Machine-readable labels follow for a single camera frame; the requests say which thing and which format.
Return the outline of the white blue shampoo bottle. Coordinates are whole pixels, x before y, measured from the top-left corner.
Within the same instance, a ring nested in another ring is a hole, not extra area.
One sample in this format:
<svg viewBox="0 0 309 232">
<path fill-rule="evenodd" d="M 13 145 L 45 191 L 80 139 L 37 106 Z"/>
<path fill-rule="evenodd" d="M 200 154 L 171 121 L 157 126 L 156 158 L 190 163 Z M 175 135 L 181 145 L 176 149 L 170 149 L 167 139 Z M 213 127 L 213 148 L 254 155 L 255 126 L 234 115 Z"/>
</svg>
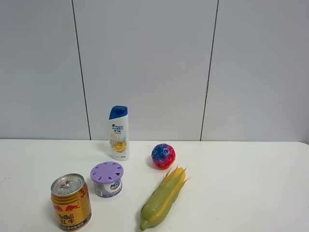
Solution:
<svg viewBox="0 0 309 232">
<path fill-rule="evenodd" d="M 110 147 L 115 160 L 129 159 L 128 108 L 114 106 L 109 116 Z"/>
</svg>

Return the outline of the green yellow toy corn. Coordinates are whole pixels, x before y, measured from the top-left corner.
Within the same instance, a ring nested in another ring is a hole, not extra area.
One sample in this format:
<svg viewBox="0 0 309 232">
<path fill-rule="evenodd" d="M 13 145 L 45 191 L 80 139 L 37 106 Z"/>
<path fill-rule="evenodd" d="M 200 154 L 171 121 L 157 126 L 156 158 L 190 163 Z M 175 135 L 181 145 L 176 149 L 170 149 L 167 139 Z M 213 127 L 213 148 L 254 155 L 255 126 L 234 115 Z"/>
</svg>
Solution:
<svg viewBox="0 0 309 232">
<path fill-rule="evenodd" d="M 185 168 L 169 170 L 140 211 L 139 228 L 144 231 L 162 223 L 185 185 Z"/>
</svg>

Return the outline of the purple lid air freshener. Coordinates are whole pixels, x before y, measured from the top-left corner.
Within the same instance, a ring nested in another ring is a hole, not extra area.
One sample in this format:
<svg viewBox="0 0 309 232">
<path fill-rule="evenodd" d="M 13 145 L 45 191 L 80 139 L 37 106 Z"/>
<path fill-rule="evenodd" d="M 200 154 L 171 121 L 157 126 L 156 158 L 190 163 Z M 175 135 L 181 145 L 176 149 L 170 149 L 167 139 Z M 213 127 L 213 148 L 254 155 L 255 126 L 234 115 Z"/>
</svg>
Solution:
<svg viewBox="0 0 309 232">
<path fill-rule="evenodd" d="M 109 198 L 120 193 L 123 187 L 124 169 L 121 164 L 107 161 L 96 165 L 90 172 L 98 196 Z"/>
</svg>

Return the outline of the gold Red Bull can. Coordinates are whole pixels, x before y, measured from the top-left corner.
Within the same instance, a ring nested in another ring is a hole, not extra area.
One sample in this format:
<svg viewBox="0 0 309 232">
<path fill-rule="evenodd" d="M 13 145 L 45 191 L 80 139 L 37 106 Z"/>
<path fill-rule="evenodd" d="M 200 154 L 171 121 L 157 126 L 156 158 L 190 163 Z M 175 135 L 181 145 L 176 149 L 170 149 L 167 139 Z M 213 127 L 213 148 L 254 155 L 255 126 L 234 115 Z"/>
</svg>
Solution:
<svg viewBox="0 0 309 232">
<path fill-rule="evenodd" d="M 66 174 L 51 185 L 51 201 L 60 229 L 74 232 L 91 219 L 87 184 L 80 174 Z"/>
</svg>

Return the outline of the red blue spiky ball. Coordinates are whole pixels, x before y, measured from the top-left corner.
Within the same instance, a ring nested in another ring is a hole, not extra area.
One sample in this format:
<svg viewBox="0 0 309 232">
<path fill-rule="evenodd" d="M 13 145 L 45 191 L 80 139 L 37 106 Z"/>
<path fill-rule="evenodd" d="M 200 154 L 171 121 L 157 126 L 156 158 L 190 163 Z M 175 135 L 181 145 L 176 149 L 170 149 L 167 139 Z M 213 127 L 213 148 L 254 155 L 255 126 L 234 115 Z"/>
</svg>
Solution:
<svg viewBox="0 0 309 232">
<path fill-rule="evenodd" d="M 158 169 L 167 169 L 175 161 L 176 153 L 172 146 L 168 144 L 158 144 L 153 148 L 151 158 Z"/>
</svg>

